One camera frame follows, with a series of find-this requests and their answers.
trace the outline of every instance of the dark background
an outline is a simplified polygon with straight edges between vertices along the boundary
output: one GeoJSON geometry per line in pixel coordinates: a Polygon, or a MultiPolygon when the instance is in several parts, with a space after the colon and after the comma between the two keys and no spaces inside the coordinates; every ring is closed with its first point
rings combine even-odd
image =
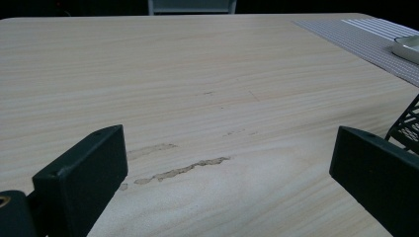
{"type": "MultiPolygon", "coordinates": [[[[419,31],[419,1],[237,0],[236,14],[364,13],[419,31]]],[[[147,0],[1,0],[0,19],[11,17],[141,16],[147,0]]]]}

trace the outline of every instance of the wooden table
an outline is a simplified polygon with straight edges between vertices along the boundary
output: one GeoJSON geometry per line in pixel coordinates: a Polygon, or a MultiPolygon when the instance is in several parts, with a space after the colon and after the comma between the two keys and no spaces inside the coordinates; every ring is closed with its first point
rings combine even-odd
{"type": "Polygon", "coordinates": [[[123,124],[89,236],[388,236],[328,169],[339,125],[384,136],[417,89],[293,23],[365,17],[3,20],[0,190],[123,124]]]}

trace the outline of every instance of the striped placemat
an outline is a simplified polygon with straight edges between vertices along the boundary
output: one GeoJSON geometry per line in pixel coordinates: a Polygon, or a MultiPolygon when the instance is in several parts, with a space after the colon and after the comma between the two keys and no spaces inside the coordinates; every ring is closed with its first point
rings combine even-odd
{"type": "Polygon", "coordinates": [[[294,23],[419,87],[419,65],[391,52],[395,38],[419,35],[419,32],[376,18],[294,23]]]}

